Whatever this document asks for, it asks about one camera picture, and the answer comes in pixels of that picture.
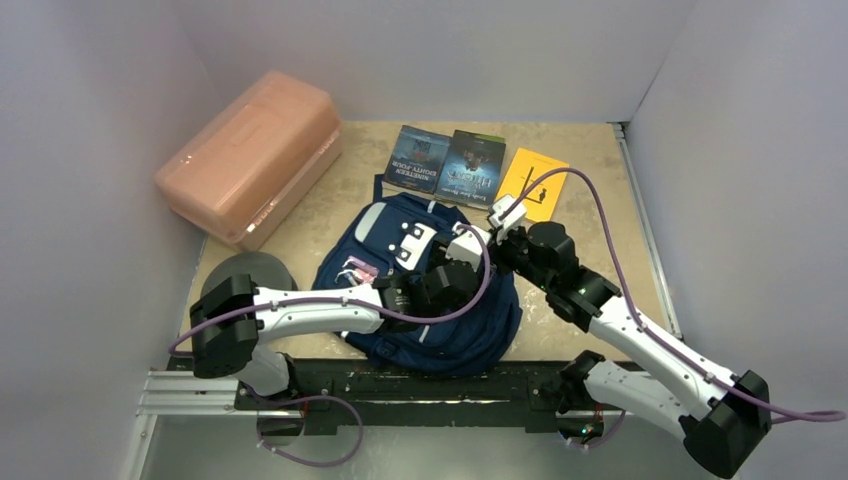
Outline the navy blue student backpack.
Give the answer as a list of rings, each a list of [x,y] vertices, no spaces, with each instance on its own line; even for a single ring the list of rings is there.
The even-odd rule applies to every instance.
[[[355,267],[379,274],[422,272],[431,249],[449,240],[468,218],[456,207],[409,193],[388,195],[376,175],[372,201],[355,217],[319,266],[315,290],[354,285]],[[408,331],[338,337],[366,354],[375,365],[393,364],[443,376],[480,374],[498,363],[515,338],[522,309],[511,274],[492,275],[485,294],[465,315]]]

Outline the pink highlighter marker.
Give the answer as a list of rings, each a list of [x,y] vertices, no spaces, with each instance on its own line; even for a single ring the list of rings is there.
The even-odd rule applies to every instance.
[[[334,278],[335,283],[347,283],[351,286],[371,284],[380,274],[380,270],[356,256],[348,256],[341,270]]]

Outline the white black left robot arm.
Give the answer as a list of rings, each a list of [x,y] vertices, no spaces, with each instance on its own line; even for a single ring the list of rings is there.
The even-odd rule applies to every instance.
[[[231,275],[190,309],[192,372],[200,379],[234,377],[272,408],[297,399],[291,360],[270,348],[282,338],[349,332],[396,333],[457,320],[479,302],[491,267],[449,260],[425,273],[407,272],[330,290],[281,290]]]

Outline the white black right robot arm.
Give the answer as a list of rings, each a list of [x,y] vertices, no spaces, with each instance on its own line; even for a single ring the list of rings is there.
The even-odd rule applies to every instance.
[[[756,372],[737,374],[698,354],[631,309],[622,290],[581,265],[563,225],[530,228],[494,221],[492,260],[545,293],[563,321],[624,353],[645,371],[632,374],[586,350],[560,373],[561,406],[592,400],[639,416],[679,439],[712,475],[730,479],[764,437],[772,420],[768,383]]]

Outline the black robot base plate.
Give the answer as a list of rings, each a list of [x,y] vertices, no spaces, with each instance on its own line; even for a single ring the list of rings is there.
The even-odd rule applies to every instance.
[[[303,359],[292,390],[262,399],[236,388],[238,412],[289,418],[307,435],[366,426],[520,428],[577,443],[609,432],[619,411],[588,398],[567,400],[563,361],[502,361],[467,377],[439,377],[365,360]]]

